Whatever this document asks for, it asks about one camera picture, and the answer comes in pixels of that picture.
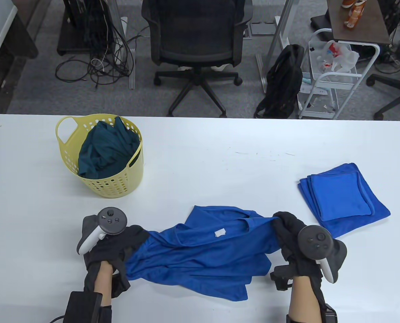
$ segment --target black backpack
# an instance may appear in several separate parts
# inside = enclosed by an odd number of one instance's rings
[[[287,45],[283,49],[267,73],[266,97],[257,106],[255,118],[286,119],[292,114],[302,85],[303,53],[300,45]]]

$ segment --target basket handle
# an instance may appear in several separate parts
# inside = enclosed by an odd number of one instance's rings
[[[63,142],[62,141],[62,139],[60,138],[60,136],[58,135],[58,130],[59,130],[59,128],[60,128],[60,125],[61,125],[61,123],[64,121],[64,120],[67,120],[68,118],[71,118],[71,119],[73,119],[76,123],[77,123],[77,127],[79,127],[80,126],[80,117],[73,117],[73,116],[67,116],[67,117],[63,117],[61,120],[59,120],[58,121],[58,123],[57,123],[57,126],[55,127],[55,135],[57,136],[57,140],[58,140],[58,142],[59,142],[59,144],[60,145],[63,145],[63,146],[65,146],[65,142]]]

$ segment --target white plastic bag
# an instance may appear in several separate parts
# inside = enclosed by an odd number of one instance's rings
[[[330,40],[324,46],[320,61],[320,70],[325,72],[347,73],[356,66],[359,53],[349,50],[344,44]]]

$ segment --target yellow laundry basket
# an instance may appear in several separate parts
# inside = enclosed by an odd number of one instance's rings
[[[67,168],[77,176],[85,185],[92,189],[97,194],[115,198],[128,195],[139,186],[143,177],[143,140],[140,130],[131,121],[121,117],[121,120],[126,125],[127,129],[134,131],[139,135],[140,145],[133,157],[129,160],[127,166],[120,173],[100,180],[89,180],[77,175],[78,159],[80,148],[86,139],[89,131],[99,121],[104,121],[110,125],[114,125],[115,117],[114,114],[91,114],[85,117],[64,117],[62,118],[56,127],[56,135],[58,143],[60,144],[61,157],[67,166]],[[77,123],[77,128],[74,130],[69,139],[64,143],[58,135],[58,129],[61,123],[72,118]]]

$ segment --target white label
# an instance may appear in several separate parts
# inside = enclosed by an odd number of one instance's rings
[[[226,229],[224,229],[224,228],[222,228],[222,229],[220,229],[220,230],[218,230],[218,231],[215,231],[215,237],[220,237],[220,236],[223,236],[223,235],[225,235],[226,234]]]

